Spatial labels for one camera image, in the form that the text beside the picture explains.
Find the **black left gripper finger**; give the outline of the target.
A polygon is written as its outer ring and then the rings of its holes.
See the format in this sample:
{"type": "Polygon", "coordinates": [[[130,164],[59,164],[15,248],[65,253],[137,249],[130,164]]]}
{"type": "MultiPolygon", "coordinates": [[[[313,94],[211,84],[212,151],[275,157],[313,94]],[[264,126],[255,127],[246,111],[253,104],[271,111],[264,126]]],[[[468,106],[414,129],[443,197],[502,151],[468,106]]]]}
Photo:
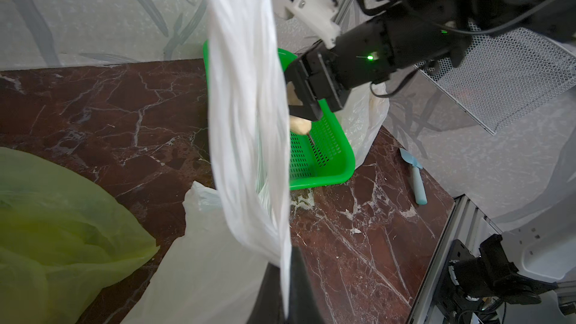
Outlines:
{"type": "Polygon", "coordinates": [[[298,247],[292,247],[287,312],[283,307],[280,276],[280,269],[269,263],[247,323],[324,323],[314,299],[302,252],[298,247]]]}

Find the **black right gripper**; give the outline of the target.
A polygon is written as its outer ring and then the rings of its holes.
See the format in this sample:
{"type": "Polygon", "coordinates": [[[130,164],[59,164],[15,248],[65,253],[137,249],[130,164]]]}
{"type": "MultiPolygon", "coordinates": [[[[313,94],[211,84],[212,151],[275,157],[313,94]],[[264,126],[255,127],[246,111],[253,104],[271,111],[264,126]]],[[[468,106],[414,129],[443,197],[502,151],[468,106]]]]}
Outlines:
{"type": "Polygon", "coordinates": [[[410,0],[416,13],[402,4],[372,17],[367,22],[337,37],[328,49],[319,39],[284,71],[302,106],[290,106],[291,116],[318,121],[323,112],[319,102],[326,100],[335,113],[342,110],[352,89],[366,83],[378,84],[394,72],[420,63],[423,68],[433,60],[450,59],[453,66],[462,63],[470,40],[462,34],[450,34],[433,26],[453,21],[463,27],[468,22],[469,0],[410,0]]]}

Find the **white pear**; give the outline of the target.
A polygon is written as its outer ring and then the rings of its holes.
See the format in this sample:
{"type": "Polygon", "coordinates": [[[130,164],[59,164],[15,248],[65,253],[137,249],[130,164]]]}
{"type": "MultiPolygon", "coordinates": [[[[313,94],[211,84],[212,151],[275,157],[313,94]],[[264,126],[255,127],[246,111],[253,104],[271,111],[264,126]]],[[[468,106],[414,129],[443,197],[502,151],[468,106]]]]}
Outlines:
{"type": "MultiPolygon", "coordinates": [[[[290,106],[301,107],[303,105],[302,101],[298,98],[295,86],[291,81],[286,84],[286,99],[290,106]]],[[[294,134],[307,136],[311,132],[311,127],[311,121],[307,119],[294,115],[289,117],[289,128],[290,131],[294,134]]]]}

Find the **green avocado print plastic bag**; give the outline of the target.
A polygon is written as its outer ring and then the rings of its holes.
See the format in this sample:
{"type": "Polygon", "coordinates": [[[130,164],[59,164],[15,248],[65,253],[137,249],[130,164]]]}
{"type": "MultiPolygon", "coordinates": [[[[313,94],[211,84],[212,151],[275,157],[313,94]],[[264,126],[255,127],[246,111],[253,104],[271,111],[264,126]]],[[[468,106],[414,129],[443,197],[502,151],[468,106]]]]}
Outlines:
{"type": "Polygon", "coordinates": [[[3,323],[75,323],[103,288],[157,252],[155,238],[94,182],[1,149],[3,323]]]}

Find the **patterned white plastic bag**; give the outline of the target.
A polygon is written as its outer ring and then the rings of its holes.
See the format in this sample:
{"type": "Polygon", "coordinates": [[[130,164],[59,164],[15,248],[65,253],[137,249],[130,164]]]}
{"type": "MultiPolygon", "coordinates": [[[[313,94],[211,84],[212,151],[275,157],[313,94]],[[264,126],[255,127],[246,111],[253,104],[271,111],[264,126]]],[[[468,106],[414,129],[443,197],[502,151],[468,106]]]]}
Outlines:
{"type": "Polygon", "coordinates": [[[389,99],[372,94],[366,83],[354,88],[341,111],[335,116],[351,145],[355,167],[365,162],[376,136],[389,112],[389,99]]]}

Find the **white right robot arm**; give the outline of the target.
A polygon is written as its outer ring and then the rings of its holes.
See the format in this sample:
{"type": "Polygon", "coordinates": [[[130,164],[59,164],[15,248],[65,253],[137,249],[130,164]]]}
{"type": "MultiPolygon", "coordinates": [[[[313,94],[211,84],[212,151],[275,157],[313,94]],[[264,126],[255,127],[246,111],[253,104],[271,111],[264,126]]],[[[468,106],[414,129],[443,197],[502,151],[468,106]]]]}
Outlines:
{"type": "MultiPolygon", "coordinates": [[[[526,29],[555,41],[575,30],[575,0],[355,0],[368,21],[341,33],[335,0],[286,0],[286,10],[319,40],[285,71],[292,116],[312,122],[321,103],[340,111],[351,91],[385,82],[407,69],[407,85],[420,71],[448,59],[459,66],[474,36],[498,37],[526,29]]],[[[520,228],[494,234],[480,255],[445,264],[435,299],[445,318],[481,317],[479,300],[494,297],[503,309],[537,305],[575,267],[575,200],[554,204],[520,228]]]]}

